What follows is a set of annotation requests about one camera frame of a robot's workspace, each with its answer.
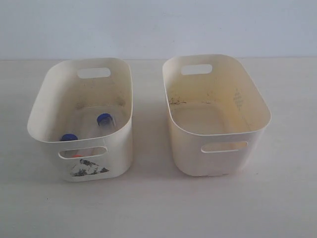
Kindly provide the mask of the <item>blue-capped tube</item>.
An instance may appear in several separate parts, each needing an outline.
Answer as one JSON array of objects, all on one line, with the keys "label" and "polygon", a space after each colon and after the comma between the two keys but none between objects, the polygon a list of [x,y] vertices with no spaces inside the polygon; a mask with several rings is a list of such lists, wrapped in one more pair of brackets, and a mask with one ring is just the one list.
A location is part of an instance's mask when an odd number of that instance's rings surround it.
[{"label": "blue-capped tube", "polygon": [[103,113],[97,117],[98,130],[101,136],[116,132],[116,124],[111,114]]},{"label": "blue-capped tube", "polygon": [[60,138],[60,141],[74,141],[74,140],[78,140],[78,137],[75,134],[71,134],[71,133],[64,134]]}]

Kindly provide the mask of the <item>white plastic bin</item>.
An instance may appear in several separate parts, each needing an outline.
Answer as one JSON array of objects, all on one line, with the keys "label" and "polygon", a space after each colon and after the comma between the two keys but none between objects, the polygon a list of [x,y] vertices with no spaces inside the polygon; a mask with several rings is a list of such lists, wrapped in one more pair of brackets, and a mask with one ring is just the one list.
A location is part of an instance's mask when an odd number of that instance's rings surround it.
[{"label": "white plastic bin", "polygon": [[162,74],[177,168],[196,177],[241,170],[271,120],[243,65],[226,55],[181,56]]},{"label": "white plastic bin", "polygon": [[[80,139],[84,119],[108,113],[116,132]],[[65,60],[48,70],[31,110],[30,136],[70,182],[110,179],[125,173],[133,161],[133,89],[130,66],[117,58]],[[67,133],[78,140],[60,141]],[[72,158],[78,150],[93,147],[91,156]],[[107,173],[73,177],[70,171],[80,159],[109,170]]]}]

